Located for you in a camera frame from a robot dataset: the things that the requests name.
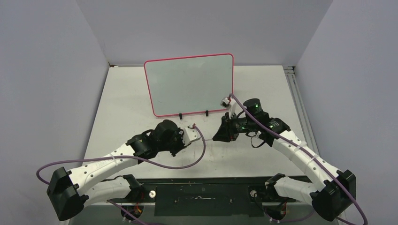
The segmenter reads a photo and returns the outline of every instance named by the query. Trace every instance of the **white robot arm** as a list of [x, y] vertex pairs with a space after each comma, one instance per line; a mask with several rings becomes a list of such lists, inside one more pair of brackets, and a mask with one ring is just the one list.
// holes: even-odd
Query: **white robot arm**
[[170, 151], [175, 156], [199, 139], [200, 135], [193, 126], [181, 129], [174, 122], [164, 120], [154, 130], [147, 130], [132, 137], [125, 144], [105, 155], [106, 160], [68, 171], [64, 167], [55, 170], [48, 185], [47, 195], [58, 219], [60, 221], [70, 219], [90, 204], [106, 202], [108, 199], [125, 198], [133, 189], [140, 187], [141, 184], [132, 175], [106, 180], [127, 167], [141, 163], [137, 159], [120, 158], [120, 156], [151, 159], [160, 151]]
[[[343, 192], [343, 190], [334, 182], [315, 161], [321, 163], [332, 176], [336, 177], [344, 187], [355, 198], [356, 194], [356, 178], [349, 170], [341, 172], [338, 168], [330, 165], [319, 155], [313, 152], [307, 146], [306, 142], [300, 140], [296, 134], [279, 118], [271, 118], [267, 112], [261, 108], [260, 101], [257, 98], [252, 98], [243, 103], [243, 107], [262, 125], [273, 133], [278, 134], [274, 136], [268, 131], [262, 129], [253, 119], [246, 115], [246, 117], [239, 118], [235, 114], [236, 101], [232, 98], [225, 98], [221, 105], [229, 111], [222, 117], [222, 123], [219, 130], [213, 137], [213, 141], [231, 142], [235, 141], [239, 134], [255, 133], [252, 137], [257, 137], [263, 140], [263, 144], [268, 144], [270, 147], [276, 149], [284, 154], [291, 162], [293, 162], [311, 181], [302, 182], [285, 176], [284, 174], [277, 174], [269, 179], [265, 186], [267, 193], [277, 197], [288, 197], [298, 201], [312, 205], [315, 211], [325, 220], [333, 221], [339, 214], [341, 214], [352, 201]], [[310, 155], [306, 154], [301, 148], [304, 148]]]

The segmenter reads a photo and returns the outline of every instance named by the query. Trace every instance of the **table surface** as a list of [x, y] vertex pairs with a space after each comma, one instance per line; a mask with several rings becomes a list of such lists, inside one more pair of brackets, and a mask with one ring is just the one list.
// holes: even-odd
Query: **table surface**
[[[243, 102], [259, 98], [264, 111], [285, 121], [300, 139], [304, 138], [299, 117], [282, 66], [234, 66], [234, 94]], [[196, 123], [205, 139], [218, 130], [225, 112], [167, 118], [179, 127]], [[143, 67], [109, 69], [92, 133], [84, 158], [102, 157], [136, 134], [154, 129], [163, 119], [152, 113]], [[261, 141], [253, 140], [254, 145]], [[202, 141], [194, 142], [172, 157], [160, 152], [152, 160], [164, 165], [182, 166], [194, 162], [202, 152]], [[195, 166], [170, 170], [141, 163], [115, 174], [133, 174], [136, 178], [209, 178], [304, 175], [291, 161], [275, 149], [263, 145], [254, 149], [250, 138], [240, 135], [237, 141], [207, 142], [206, 154]]]

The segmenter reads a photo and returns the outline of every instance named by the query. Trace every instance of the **cable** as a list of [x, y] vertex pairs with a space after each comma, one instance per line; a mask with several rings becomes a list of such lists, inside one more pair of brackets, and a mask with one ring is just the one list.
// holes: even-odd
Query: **cable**
[[147, 163], [150, 163], [150, 164], [153, 164], [153, 165], [157, 165], [157, 166], [160, 166], [162, 168], [171, 169], [171, 170], [186, 169], [186, 168], [189, 168], [189, 167], [192, 167], [192, 166], [196, 165], [203, 158], [203, 156], [205, 155], [205, 152], [206, 152], [206, 141], [205, 141], [205, 138], [203, 137], [202, 132], [199, 130], [199, 128], [195, 124], [193, 125], [193, 128], [195, 128], [198, 131], [198, 133], [200, 135], [200, 138], [202, 139], [203, 151], [202, 151], [202, 155], [198, 158], [198, 160], [196, 160], [195, 162], [193, 162], [193, 163], [191, 163], [189, 165], [184, 165], [184, 166], [162, 165], [162, 164], [153, 162], [151, 160], [148, 160], [148, 159], [145, 159], [145, 158], [141, 158], [141, 157], [136, 157], [136, 156], [114, 156], [114, 157], [89, 158], [89, 159], [72, 159], [72, 160], [63, 160], [63, 161], [58, 161], [58, 162], [53, 162], [53, 163], [46, 164], [46, 165], [40, 167], [36, 171], [36, 176], [41, 182], [49, 185], [50, 182], [48, 182], [47, 180], [43, 179], [40, 176], [40, 171], [42, 171], [43, 169], [45, 169], [45, 168], [47, 168], [49, 166], [58, 165], [58, 164], [64, 164], [64, 163], [82, 163], [82, 162], [103, 161], [103, 160], [109, 160], [109, 159], [115, 159], [115, 158], [133, 158], [133, 159], [141, 160], [141, 161], [144, 161], [144, 162], [147, 162]]
[[[268, 128], [265, 127], [264, 125], [262, 125], [258, 120], [256, 120], [256, 118], [255, 118], [253, 115], [251, 115], [251, 114], [249, 113], [249, 111], [242, 105], [242, 103], [239, 102], [239, 100], [236, 98], [236, 96], [235, 96], [234, 94], [231, 93], [231, 94], [230, 94], [230, 97], [232, 97], [233, 99], [235, 99], [235, 101], [237, 102], [237, 104], [243, 109], [243, 111], [246, 113], [246, 115], [248, 115], [248, 116], [249, 116], [255, 123], [257, 123], [257, 125], [259, 125], [262, 129], [266, 130], [268, 133], [274, 135], [275, 137], [281, 138], [282, 140], [286, 141], [287, 143], [290, 143], [290, 144], [292, 144], [293, 146], [298, 147], [298, 144], [296, 144], [296, 143], [294, 143], [294, 142], [288, 140], [287, 138], [285, 138], [285, 137], [279, 135], [278, 133], [276, 133], [276, 132], [274, 132], [274, 131], [268, 129]], [[314, 157], [314, 156], [313, 156], [310, 152], [308, 152], [305, 148], [300, 147], [300, 150], [302, 150], [304, 153], [306, 153], [309, 157], [311, 157], [311, 158]], [[344, 191], [344, 193], [348, 196], [348, 198], [351, 200], [351, 202], [355, 205], [355, 207], [357, 208], [358, 212], [361, 214], [362, 219], [363, 219], [363, 225], [367, 225], [367, 218], [366, 218], [366, 216], [365, 216], [365, 213], [363, 212], [363, 210], [361, 209], [361, 207], [359, 206], [359, 204], [357, 203], [357, 201], [354, 199], [354, 197], [351, 195], [351, 193], [350, 193], [350, 192], [344, 187], [344, 185], [343, 185], [340, 181], [338, 181], [337, 178], [334, 177], [334, 176], [332, 175], [332, 173], [331, 173], [329, 170], [327, 170], [326, 167], [324, 167], [324, 166], [322, 165], [322, 163], [320, 163], [316, 158], [314, 158], [314, 162], [315, 162], [321, 169], [323, 169], [323, 170], [325, 171], [325, 173], [326, 173], [328, 176], [330, 176], [330, 177], [333, 179], [333, 181], [334, 181], [335, 183], [337, 183], [337, 185]], [[348, 224], [348, 225], [356, 225], [356, 224], [354, 224], [354, 223], [348, 222], [348, 221], [346, 221], [346, 220], [344, 220], [344, 219], [342, 219], [342, 218], [339, 218], [339, 217], [337, 217], [337, 219], [340, 220], [340, 221], [342, 221], [342, 222], [344, 222], [344, 223], [346, 223], [346, 224]]]

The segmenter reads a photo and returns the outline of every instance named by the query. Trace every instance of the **gray wall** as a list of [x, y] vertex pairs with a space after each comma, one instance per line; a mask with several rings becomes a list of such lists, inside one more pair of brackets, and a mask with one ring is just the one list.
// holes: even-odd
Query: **gray wall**
[[112, 64], [232, 53], [295, 65], [331, 0], [77, 0]]
[[35, 172], [82, 157], [107, 69], [74, 0], [0, 1], [0, 224], [58, 224]]
[[[297, 67], [319, 152], [357, 176], [369, 224], [397, 224], [398, 1], [334, 0]], [[349, 219], [362, 224], [355, 207]]]

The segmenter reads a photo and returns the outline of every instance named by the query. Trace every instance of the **bolt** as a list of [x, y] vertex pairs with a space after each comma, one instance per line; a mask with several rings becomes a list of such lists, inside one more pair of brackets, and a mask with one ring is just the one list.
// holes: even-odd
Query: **bolt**
[[154, 198], [156, 196], [156, 192], [155, 191], [150, 191], [149, 192], [149, 197], [150, 198]]
[[256, 190], [253, 190], [253, 191], [250, 192], [250, 196], [251, 196], [252, 198], [254, 198], [254, 197], [256, 196], [256, 194], [257, 194], [257, 191], [256, 191]]

